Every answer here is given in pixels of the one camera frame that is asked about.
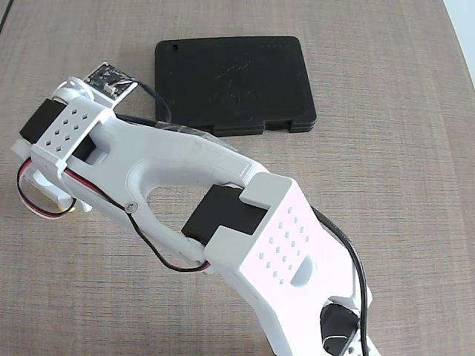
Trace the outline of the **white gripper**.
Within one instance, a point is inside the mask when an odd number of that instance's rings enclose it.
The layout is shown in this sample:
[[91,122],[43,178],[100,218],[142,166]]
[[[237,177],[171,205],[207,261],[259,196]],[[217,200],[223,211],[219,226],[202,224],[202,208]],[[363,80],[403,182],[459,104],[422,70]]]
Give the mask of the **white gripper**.
[[20,199],[25,207],[33,213],[48,213],[48,210],[40,208],[23,193],[21,188],[23,179],[26,179],[33,187],[56,203],[59,207],[59,213],[68,213],[74,210],[84,212],[91,211],[92,207],[89,204],[82,200],[77,200],[68,192],[56,187],[45,178],[39,169],[33,165],[30,157],[30,149],[31,144],[26,139],[17,139],[12,147],[12,151],[21,160],[21,165],[16,175],[16,185]]

